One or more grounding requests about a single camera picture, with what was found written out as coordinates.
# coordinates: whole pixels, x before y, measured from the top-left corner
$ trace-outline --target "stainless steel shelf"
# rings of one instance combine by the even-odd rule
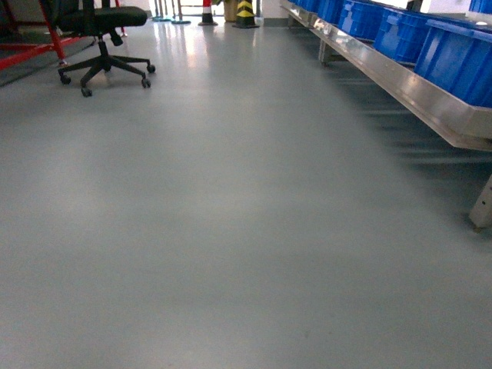
[[[492,151],[492,109],[472,106],[454,97],[314,13],[286,1],[281,3],[281,7],[292,18],[308,27],[322,43],[346,58],[412,111],[450,145]],[[321,45],[323,50],[320,55],[326,52],[326,45]]]

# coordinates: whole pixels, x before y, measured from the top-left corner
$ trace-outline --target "yellow and black striped post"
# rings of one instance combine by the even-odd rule
[[[236,28],[256,28],[259,27],[254,23],[253,4],[251,0],[241,0],[238,3],[238,18],[232,25]]]

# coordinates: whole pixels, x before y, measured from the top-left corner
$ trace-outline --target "chair backrest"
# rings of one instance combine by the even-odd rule
[[[78,11],[79,0],[40,0],[51,26],[56,26],[64,15]]]

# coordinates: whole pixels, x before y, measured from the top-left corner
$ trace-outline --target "chair base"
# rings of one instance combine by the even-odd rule
[[[65,75],[67,71],[76,71],[83,68],[90,68],[88,72],[85,73],[84,77],[82,77],[82,79],[80,80],[80,85],[82,88],[82,94],[86,97],[91,96],[92,93],[91,90],[87,88],[87,83],[100,71],[110,71],[111,67],[116,67],[124,69],[125,71],[129,71],[131,73],[135,73],[136,75],[140,75],[142,77],[142,86],[144,88],[150,87],[150,81],[147,79],[146,74],[140,69],[129,65],[129,63],[147,63],[147,71],[149,73],[154,73],[155,66],[151,64],[151,61],[149,59],[109,55],[106,43],[102,40],[102,38],[99,38],[98,45],[99,50],[101,51],[101,55],[89,60],[81,61],[77,64],[68,65],[58,70],[61,83],[63,83],[64,85],[70,83],[71,79]]]

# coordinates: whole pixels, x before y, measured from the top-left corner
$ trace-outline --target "metal rack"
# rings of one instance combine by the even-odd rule
[[[60,64],[65,63],[65,52],[63,51],[63,46],[70,45],[79,38],[63,38],[61,39],[56,31],[49,25],[45,11],[43,7],[40,6],[40,9],[42,11],[42,15],[44,18],[43,22],[22,22],[18,21],[15,19],[15,16],[12,13],[12,10],[10,9],[10,6],[8,4],[7,0],[1,0],[3,7],[5,9],[6,15],[8,17],[8,27],[14,31],[18,31],[18,27],[20,25],[24,26],[47,26],[50,36],[52,38],[52,43],[44,43],[44,44],[24,44],[24,43],[5,43],[5,44],[0,44],[0,50],[5,50],[5,51],[15,51],[14,55],[8,56],[7,58],[2,58],[0,59],[0,70],[11,67],[12,65],[16,65],[18,63],[25,62],[26,60],[29,60],[30,58],[34,58],[37,55],[44,54],[45,52],[51,52],[54,51],[56,52],[58,56],[58,60]]]
[[[467,104],[442,88],[382,55],[370,44],[357,40],[314,13],[286,0],[289,26],[294,20],[320,39],[320,62],[343,57],[380,85],[450,145],[492,151],[492,109]],[[470,213],[479,231],[492,226],[492,177]]]

